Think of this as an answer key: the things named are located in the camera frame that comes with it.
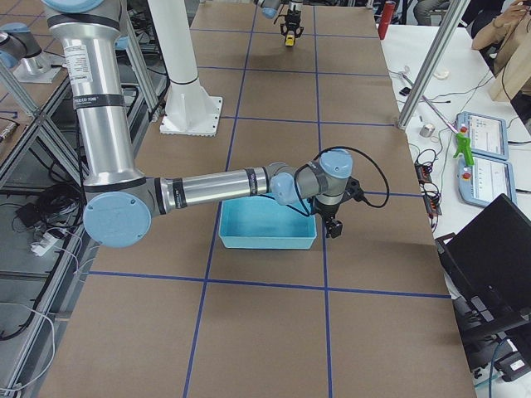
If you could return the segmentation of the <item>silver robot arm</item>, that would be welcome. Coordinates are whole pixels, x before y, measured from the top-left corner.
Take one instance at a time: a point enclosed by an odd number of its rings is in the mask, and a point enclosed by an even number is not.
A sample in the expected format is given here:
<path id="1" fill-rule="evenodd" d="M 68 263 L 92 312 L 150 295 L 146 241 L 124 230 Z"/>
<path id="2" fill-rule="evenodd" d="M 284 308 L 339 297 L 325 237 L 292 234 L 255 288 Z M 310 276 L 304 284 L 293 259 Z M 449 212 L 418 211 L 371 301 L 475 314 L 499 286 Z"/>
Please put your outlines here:
<path id="1" fill-rule="evenodd" d="M 253 0 L 252 3 L 261 10 L 264 17 L 274 18 L 274 22 L 279 17 L 283 19 L 280 23 L 280 34 L 285 38 L 287 46 L 293 46 L 302 36 L 304 31 L 301 26 L 302 1 Z"/>
<path id="2" fill-rule="evenodd" d="M 195 177 L 146 177 L 135 165 L 124 108 L 115 46 L 126 6 L 121 1 L 47 1 L 46 19 L 61 42 L 70 78 L 89 173 L 84 227 L 93 240 L 123 248 L 136 244 L 152 220 L 176 209 L 241 197 L 270 196 L 280 205 L 300 204 L 319 215 L 329 237 L 342 224 L 342 203 L 363 201 L 352 177 L 347 148 L 327 148 L 302 167 L 272 163 L 264 167 Z"/>

